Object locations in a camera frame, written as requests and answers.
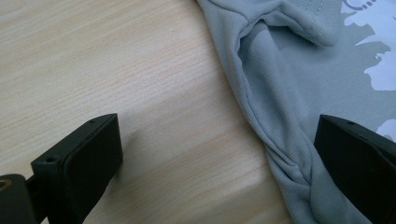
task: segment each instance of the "black bracket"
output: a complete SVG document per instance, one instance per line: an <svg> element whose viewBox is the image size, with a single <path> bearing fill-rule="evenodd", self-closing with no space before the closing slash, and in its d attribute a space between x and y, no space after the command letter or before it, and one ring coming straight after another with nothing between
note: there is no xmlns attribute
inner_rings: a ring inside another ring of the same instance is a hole
<svg viewBox="0 0 396 224"><path fill-rule="evenodd" d="M335 185L373 223L396 223L396 144L359 124L322 115L315 147Z"/></svg>
<svg viewBox="0 0 396 224"><path fill-rule="evenodd" d="M91 119L31 162L0 176L0 223L82 223L122 163L117 114Z"/></svg>

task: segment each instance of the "gray fabric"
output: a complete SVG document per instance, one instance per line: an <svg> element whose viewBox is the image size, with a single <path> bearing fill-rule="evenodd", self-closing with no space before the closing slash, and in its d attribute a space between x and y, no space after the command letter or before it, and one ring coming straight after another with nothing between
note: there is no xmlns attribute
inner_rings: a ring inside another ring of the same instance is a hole
<svg viewBox="0 0 396 224"><path fill-rule="evenodd" d="M223 69L296 223L369 223L334 185L313 146L320 114L375 131L396 118L396 91L374 91L363 71L381 43L342 24L341 2L198 0Z"/></svg>

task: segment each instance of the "white graphic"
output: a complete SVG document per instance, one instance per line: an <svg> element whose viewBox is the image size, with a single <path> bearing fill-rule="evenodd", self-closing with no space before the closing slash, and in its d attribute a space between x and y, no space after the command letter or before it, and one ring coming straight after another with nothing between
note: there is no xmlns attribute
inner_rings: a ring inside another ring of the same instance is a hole
<svg viewBox="0 0 396 224"><path fill-rule="evenodd" d="M376 130L382 136L388 136L393 142L396 142L396 119L389 119Z"/></svg>
<svg viewBox="0 0 396 224"><path fill-rule="evenodd" d="M364 73L370 76L375 91L396 91L396 1L344 0L342 12L355 13L345 19L346 26L356 23L359 26L368 24L373 28L375 34L359 44L381 41L390 47L390 51L376 56L382 59L381 62Z"/></svg>

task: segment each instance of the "light wood surface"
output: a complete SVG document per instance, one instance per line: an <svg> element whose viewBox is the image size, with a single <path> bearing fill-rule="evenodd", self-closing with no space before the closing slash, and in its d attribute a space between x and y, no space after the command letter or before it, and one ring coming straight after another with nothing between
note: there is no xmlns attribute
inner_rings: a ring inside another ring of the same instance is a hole
<svg viewBox="0 0 396 224"><path fill-rule="evenodd" d="M85 223L291 223L195 1L0 1L0 175L118 113Z"/></svg>

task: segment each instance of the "wooden table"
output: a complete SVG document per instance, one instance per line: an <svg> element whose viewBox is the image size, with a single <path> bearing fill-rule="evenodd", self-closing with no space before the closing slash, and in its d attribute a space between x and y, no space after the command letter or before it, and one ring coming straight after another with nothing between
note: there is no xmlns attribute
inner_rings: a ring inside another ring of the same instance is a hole
<svg viewBox="0 0 396 224"><path fill-rule="evenodd" d="M85 223L291 223L192 0L0 6L0 175L118 113L124 163Z"/></svg>

